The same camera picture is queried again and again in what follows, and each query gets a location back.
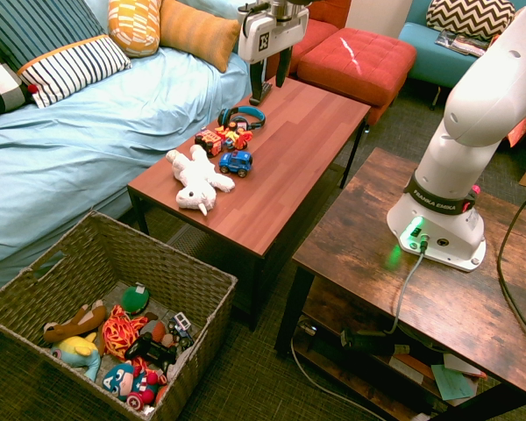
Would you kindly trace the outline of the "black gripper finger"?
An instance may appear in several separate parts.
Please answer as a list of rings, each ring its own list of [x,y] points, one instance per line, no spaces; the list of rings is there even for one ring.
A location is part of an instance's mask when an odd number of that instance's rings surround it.
[[[249,98],[249,103],[252,106],[260,105],[272,88],[268,82],[263,81],[264,64],[264,61],[258,61],[250,65],[252,96]]]
[[[279,63],[278,63],[277,72],[275,76],[275,86],[278,88],[280,88],[283,85],[283,83],[285,82],[288,76],[291,57],[292,57],[292,47],[291,46],[280,51]]]

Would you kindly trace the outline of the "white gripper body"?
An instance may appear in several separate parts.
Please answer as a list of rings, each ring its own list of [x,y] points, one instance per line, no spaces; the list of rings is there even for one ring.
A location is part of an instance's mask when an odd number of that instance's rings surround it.
[[[253,64],[300,42],[309,10],[300,4],[246,4],[238,7],[238,55]]]

